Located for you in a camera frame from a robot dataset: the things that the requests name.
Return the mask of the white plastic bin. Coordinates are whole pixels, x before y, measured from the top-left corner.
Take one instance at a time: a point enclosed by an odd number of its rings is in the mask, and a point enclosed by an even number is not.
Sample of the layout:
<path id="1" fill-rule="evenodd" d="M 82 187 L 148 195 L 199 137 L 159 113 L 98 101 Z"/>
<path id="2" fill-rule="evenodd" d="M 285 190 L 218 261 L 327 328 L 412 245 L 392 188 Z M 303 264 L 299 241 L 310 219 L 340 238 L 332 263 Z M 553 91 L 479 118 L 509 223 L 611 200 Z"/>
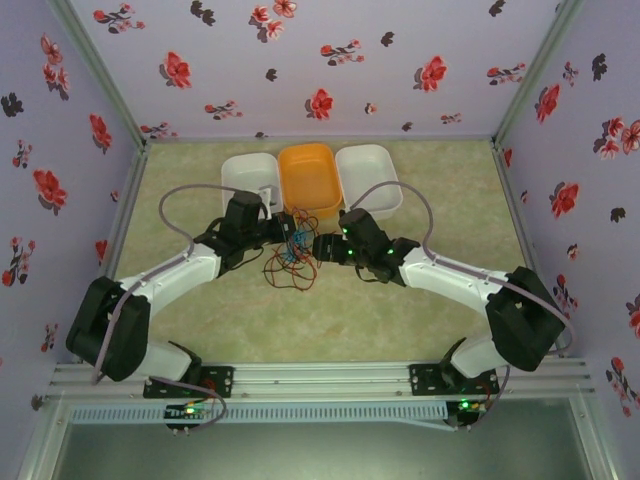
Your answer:
<path id="1" fill-rule="evenodd" d="M 274 185 L 279 189 L 279 212 L 283 211 L 278 162 L 269 153 L 250 153 L 230 157 L 221 167 L 221 185 L 257 194 L 259 188 Z M 263 212 L 260 213 L 259 218 L 266 219 Z"/>
<path id="2" fill-rule="evenodd" d="M 386 181 L 398 181 L 391 155 L 380 145 L 344 147 L 336 153 L 335 162 L 346 210 L 369 188 Z M 387 220 L 402 203 L 401 187 L 393 184 L 371 192 L 357 208 L 367 210 L 375 220 Z"/>

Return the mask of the orange plastic bin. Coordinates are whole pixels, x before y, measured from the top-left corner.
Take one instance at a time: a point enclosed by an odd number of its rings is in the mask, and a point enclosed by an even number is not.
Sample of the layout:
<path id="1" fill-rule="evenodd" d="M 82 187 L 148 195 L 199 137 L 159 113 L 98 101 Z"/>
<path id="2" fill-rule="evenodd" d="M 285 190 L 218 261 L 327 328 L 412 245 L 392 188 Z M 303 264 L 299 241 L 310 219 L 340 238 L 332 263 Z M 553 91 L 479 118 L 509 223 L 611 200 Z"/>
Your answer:
<path id="1" fill-rule="evenodd" d="M 289 146 L 279 153 L 277 161 L 287 213 L 304 210 L 319 220 L 338 213 L 343 195 L 334 154 L 327 145 Z"/>

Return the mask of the grey metal panel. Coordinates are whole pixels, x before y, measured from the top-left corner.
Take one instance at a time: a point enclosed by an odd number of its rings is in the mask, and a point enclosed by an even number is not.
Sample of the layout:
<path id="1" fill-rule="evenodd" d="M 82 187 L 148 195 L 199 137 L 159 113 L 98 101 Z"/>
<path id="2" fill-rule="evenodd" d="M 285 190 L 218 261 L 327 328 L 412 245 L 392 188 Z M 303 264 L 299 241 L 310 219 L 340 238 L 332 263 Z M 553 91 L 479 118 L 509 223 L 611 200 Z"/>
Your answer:
<path id="1" fill-rule="evenodd" d="M 595 480 L 571 434 L 394 423 L 74 425 L 53 480 Z"/>

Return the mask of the left controller board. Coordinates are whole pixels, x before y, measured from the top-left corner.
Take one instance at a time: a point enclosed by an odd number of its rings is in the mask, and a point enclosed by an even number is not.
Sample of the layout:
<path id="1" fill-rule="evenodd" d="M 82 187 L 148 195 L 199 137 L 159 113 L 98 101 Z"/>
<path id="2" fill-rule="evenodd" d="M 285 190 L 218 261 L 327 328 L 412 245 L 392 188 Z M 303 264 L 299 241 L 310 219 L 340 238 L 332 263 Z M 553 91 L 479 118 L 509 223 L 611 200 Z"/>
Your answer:
<path id="1" fill-rule="evenodd" d="M 189 435 L 193 429 L 211 423 L 217 416 L 214 399 L 170 404 L 163 411 L 164 424 L 173 436 Z"/>

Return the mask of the controller board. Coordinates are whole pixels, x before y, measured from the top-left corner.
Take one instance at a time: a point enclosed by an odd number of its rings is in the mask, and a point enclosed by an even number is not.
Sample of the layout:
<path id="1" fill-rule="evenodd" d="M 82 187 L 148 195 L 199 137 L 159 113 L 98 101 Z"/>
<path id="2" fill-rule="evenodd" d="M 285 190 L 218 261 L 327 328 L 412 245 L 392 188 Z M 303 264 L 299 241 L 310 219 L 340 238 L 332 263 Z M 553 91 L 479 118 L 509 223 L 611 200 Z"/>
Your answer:
<path id="1" fill-rule="evenodd" d="M 193 429 L 211 423 L 217 416 L 214 399 L 170 404 L 163 411 L 164 424 L 173 436 L 189 435 Z"/>
<path id="2" fill-rule="evenodd" d="M 447 401 L 447 418 L 444 422 L 454 430 L 470 432 L 488 411 L 489 402 L 463 399 Z"/>

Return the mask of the right controller board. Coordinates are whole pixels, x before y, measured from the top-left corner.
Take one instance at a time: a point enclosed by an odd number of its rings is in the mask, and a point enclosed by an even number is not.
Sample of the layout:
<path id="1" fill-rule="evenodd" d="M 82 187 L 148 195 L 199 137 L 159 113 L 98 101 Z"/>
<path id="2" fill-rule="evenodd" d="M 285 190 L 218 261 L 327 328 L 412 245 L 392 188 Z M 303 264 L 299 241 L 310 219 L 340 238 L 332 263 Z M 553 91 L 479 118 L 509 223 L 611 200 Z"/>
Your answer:
<path id="1" fill-rule="evenodd" d="M 488 411 L 489 402 L 463 399 L 447 401 L 447 418 L 444 422 L 454 430 L 470 432 Z"/>

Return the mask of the aluminium side rail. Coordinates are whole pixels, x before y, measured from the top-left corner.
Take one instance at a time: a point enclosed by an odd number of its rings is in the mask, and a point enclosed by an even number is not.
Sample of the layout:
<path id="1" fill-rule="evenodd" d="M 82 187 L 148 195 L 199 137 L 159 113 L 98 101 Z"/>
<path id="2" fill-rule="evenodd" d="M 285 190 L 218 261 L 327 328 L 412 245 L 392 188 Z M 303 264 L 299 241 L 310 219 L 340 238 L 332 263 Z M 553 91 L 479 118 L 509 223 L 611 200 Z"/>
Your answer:
<path id="1" fill-rule="evenodd" d="M 120 192 L 116 216 L 107 238 L 107 247 L 98 270 L 98 276 L 113 278 L 117 273 L 131 217 L 149 157 L 149 149 L 150 146 L 147 143 L 144 143 L 142 148 L 139 149 L 132 158 L 125 184 Z"/>
<path id="2" fill-rule="evenodd" d="M 540 265 L 536 255 L 534 245 L 528 232 L 525 217 L 521 212 L 520 202 L 516 198 L 514 190 L 509 181 L 508 168 L 504 160 L 502 146 L 493 137 L 490 138 L 491 152 L 493 155 L 496 171 L 504 192 L 509 214 L 515 229 L 516 237 L 522 252 L 525 264 L 531 270 L 540 273 Z"/>

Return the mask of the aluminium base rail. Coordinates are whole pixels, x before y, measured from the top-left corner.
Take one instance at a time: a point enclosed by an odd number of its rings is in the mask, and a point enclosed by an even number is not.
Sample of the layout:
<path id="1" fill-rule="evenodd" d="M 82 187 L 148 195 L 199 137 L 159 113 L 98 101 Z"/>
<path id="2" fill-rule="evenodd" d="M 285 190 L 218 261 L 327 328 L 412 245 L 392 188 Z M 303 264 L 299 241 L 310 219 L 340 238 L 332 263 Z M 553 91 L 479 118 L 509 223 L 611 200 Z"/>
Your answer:
<path id="1" fill-rule="evenodd" d="M 406 398 L 447 400 L 563 398 L 595 392 L 581 359 L 546 358 L 534 372 L 497 369 L 500 390 L 494 395 L 413 396 L 403 362 L 238 363 L 234 401 L 373 401 Z"/>

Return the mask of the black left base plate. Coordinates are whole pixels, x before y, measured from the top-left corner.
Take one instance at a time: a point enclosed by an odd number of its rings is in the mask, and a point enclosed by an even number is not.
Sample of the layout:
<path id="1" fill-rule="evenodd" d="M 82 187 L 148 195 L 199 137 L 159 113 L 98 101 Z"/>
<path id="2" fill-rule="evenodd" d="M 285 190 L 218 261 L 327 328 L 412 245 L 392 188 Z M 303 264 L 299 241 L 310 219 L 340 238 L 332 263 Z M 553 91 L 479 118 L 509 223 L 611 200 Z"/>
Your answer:
<path id="1" fill-rule="evenodd" d="M 209 398 L 214 390 L 222 398 L 231 397 L 235 369 L 232 366 L 201 366 L 190 369 L 177 383 L 165 383 L 152 378 L 143 385 L 145 399 Z"/>

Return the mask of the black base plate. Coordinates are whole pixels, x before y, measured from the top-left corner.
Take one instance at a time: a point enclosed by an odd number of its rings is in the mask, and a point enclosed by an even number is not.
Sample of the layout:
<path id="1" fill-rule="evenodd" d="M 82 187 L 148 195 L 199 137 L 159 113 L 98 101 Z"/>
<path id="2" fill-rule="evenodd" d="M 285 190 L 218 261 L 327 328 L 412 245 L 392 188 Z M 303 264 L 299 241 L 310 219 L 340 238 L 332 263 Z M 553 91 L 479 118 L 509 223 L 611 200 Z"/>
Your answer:
<path id="1" fill-rule="evenodd" d="M 494 370 L 468 378 L 453 368 L 443 370 L 437 363 L 418 363 L 408 367 L 408 374 L 413 396 L 491 396 L 500 390 Z"/>
<path id="2" fill-rule="evenodd" d="M 232 366 L 201 366 L 190 369 L 177 383 L 165 383 L 152 378 L 143 385 L 145 399 L 209 398 L 214 390 L 222 398 L 231 397 L 235 369 Z"/>

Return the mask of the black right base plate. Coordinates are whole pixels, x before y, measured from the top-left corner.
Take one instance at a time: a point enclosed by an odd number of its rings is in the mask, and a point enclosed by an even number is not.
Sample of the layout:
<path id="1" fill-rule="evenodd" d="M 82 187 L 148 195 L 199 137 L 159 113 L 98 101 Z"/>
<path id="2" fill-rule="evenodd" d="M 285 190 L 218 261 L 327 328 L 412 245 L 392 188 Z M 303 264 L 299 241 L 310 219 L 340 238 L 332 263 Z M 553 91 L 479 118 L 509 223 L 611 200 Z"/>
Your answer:
<path id="1" fill-rule="evenodd" d="M 468 378 L 453 368 L 443 370 L 437 363 L 418 363 L 408 367 L 408 374 L 413 396 L 491 396 L 500 390 L 494 370 Z"/>

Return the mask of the aluminium corner post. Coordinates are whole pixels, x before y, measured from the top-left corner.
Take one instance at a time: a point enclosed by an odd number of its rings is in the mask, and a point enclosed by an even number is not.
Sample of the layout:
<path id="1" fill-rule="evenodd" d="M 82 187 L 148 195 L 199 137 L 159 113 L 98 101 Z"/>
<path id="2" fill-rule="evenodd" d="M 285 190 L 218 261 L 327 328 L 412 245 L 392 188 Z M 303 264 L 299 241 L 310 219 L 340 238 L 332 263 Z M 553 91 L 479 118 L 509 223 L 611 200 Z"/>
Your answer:
<path id="1" fill-rule="evenodd" d="M 524 110 L 527 100 L 533 94 L 537 82 L 544 74 L 555 51 L 562 45 L 585 2 L 586 0 L 561 0 L 558 3 L 553 22 L 527 68 L 524 79 L 510 102 L 496 133 L 491 137 L 493 147 L 497 148 L 513 128 Z"/>
<path id="2" fill-rule="evenodd" d="M 110 105 L 115 109 L 120 121 L 129 133 L 129 136 L 140 151 L 144 150 L 146 148 L 147 141 L 140 133 L 124 97 L 121 95 L 121 92 L 109 72 L 104 59 L 96 48 L 95 43 L 83 25 L 71 1 L 45 1 L 60 22 L 66 34 L 69 36 L 84 64 L 102 88 L 102 91 L 106 95 Z"/>

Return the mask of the aluminium lower frame beam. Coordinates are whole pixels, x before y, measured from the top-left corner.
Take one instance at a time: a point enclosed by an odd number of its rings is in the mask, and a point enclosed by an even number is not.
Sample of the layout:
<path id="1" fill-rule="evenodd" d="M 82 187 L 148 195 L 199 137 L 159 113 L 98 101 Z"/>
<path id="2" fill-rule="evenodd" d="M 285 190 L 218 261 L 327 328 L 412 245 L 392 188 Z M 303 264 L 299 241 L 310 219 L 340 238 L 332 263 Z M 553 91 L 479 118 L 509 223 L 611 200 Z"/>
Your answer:
<path id="1" fill-rule="evenodd" d="M 68 401 L 48 401 L 41 409 L 17 480 L 53 480 L 71 418 Z"/>
<path id="2" fill-rule="evenodd" d="M 590 480 L 623 480 L 598 400 L 578 395 L 569 402 Z"/>

